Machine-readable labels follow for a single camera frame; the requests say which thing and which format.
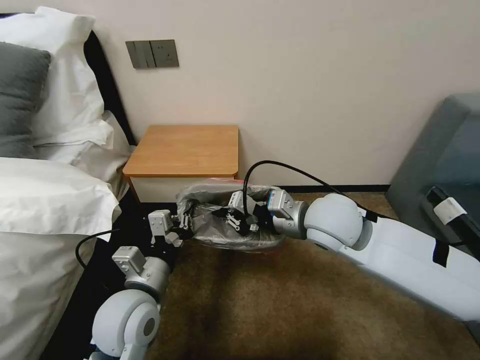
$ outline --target electrical outlet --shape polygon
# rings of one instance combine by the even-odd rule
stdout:
[[[157,68],[179,67],[175,40],[151,40],[150,47]]]

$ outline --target light switch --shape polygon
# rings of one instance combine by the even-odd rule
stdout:
[[[135,69],[179,67],[175,40],[126,41],[125,44]]]
[[[179,67],[175,40],[151,40],[150,45],[157,68]]]

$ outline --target white cloth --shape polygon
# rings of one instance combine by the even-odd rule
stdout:
[[[40,6],[35,13],[0,19],[0,41],[52,55],[46,98],[32,121],[34,145],[107,145],[112,127],[102,120],[104,101],[84,55],[95,19]]]
[[[129,188],[122,169],[132,154],[132,149],[115,116],[106,111],[103,119],[113,128],[113,133],[107,139],[108,148],[87,141],[75,145],[36,146],[35,149],[39,159],[72,165],[109,183],[112,192],[120,200]]]
[[[0,157],[0,169],[0,232],[92,235],[120,212],[109,184],[73,166]]]
[[[0,157],[0,169],[0,360],[37,360],[82,274],[76,245],[112,228],[118,201],[71,165]]]

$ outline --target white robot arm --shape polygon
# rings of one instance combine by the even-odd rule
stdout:
[[[255,205],[247,197],[250,211]],[[480,321],[480,282],[475,278],[480,274],[480,262],[472,256],[399,221],[368,214],[353,200],[336,193],[318,198],[309,206],[295,201],[284,190],[274,189],[266,205],[279,234],[308,240],[344,256],[366,272],[461,321]],[[228,207],[243,210],[241,191],[232,195]],[[180,245],[168,210],[154,211],[148,218],[154,237]],[[227,222],[238,227],[233,217]],[[188,228],[188,217],[181,216],[180,229]],[[157,257],[145,259],[132,246],[121,247],[113,260],[125,274],[128,289],[114,294],[98,310],[93,341],[102,353],[121,360],[143,359],[159,326],[158,304],[170,269]],[[90,359],[102,359],[99,356],[94,353]]]

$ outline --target gray cushion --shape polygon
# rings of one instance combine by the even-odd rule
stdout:
[[[31,122],[50,58],[48,51],[0,42],[0,157],[36,158]]]

